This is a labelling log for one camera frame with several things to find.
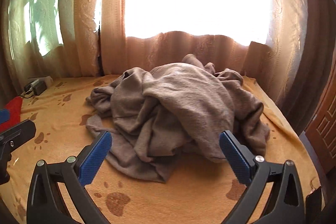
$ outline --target pile of clothing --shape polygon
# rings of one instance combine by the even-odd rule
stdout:
[[[107,160],[143,180],[166,182],[182,153],[225,160],[218,142],[224,130],[263,156],[269,137],[260,121],[263,103],[242,83],[239,73],[215,73],[212,63],[203,66],[192,54],[150,72],[132,68],[109,86],[93,89],[86,100],[98,114],[86,127],[94,136],[111,132]],[[102,117],[111,117],[115,128],[104,128]]]

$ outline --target red cloth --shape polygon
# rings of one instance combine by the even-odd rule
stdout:
[[[0,133],[10,129],[20,122],[22,100],[23,99],[19,96],[15,97],[5,106],[5,108],[8,109],[10,116],[7,122],[0,124]]]

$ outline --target yellow blanket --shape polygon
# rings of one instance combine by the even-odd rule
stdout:
[[[60,79],[42,95],[25,99],[21,120],[36,124],[36,136],[12,153],[8,163],[10,182],[0,186],[0,195],[19,223],[26,223],[26,203],[36,162],[64,161],[77,155],[92,142],[85,128],[94,114],[85,104],[96,86],[109,84],[116,76]],[[320,186],[317,172],[303,144],[274,102],[254,79],[244,77],[244,89],[263,101],[261,120],[271,129],[266,160],[284,163],[291,159],[297,166],[304,198]],[[103,120],[107,127],[112,124]],[[70,197],[60,184],[73,218],[81,220]],[[229,164],[216,164],[199,155],[184,155],[166,184],[132,179],[104,161],[93,183],[86,189],[111,223],[221,223],[245,190]],[[270,193],[267,185],[250,222],[259,218]]]

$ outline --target blue gripper pad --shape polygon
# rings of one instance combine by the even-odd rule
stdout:
[[[97,143],[93,143],[93,147],[89,147],[91,151],[79,166],[78,180],[83,187],[92,183],[111,146],[112,136],[106,131]]]
[[[219,135],[219,146],[228,160],[239,183],[251,184],[251,166],[226,132]]]
[[[9,117],[10,114],[8,109],[5,108],[3,110],[0,110],[0,124],[9,121]]]

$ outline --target crumpled garment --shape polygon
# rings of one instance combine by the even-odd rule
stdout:
[[[109,86],[94,88],[86,99],[97,110],[86,127],[97,136],[109,131],[106,159],[137,179],[166,182],[183,152],[213,162],[225,157],[219,134],[230,130],[255,155],[265,155],[269,128],[260,121],[263,103],[241,88],[233,70],[215,73],[192,54],[182,63],[127,70]],[[115,128],[104,128],[111,117]]]

